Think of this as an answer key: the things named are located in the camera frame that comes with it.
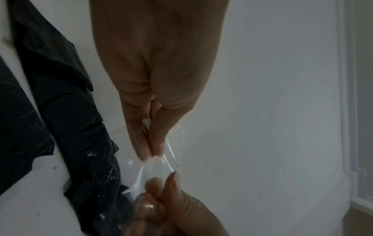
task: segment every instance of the white wall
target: white wall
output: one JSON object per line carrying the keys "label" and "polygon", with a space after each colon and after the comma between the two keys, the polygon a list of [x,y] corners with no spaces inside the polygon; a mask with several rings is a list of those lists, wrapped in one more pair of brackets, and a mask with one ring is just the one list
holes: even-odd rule
{"label": "white wall", "polygon": [[[94,49],[88,3],[51,1],[121,148],[126,182],[134,152]],[[231,235],[286,234],[343,178],[335,7],[334,0],[230,3],[210,82],[183,120],[181,181]]]}

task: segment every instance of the black garbage bag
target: black garbage bag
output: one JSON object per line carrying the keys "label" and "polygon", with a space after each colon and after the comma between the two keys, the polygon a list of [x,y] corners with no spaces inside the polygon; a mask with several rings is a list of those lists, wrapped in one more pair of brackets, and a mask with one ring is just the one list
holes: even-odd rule
{"label": "black garbage bag", "polygon": [[31,171],[54,142],[30,100],[0,57],[0,195]]}
{"label": "black garbage bag", "polygon": [[120,169],[77,51],[29,0],[8,0],[18,55],[38,109],[63,155],[71,202],[81,230],[117,236],[131,218]]}

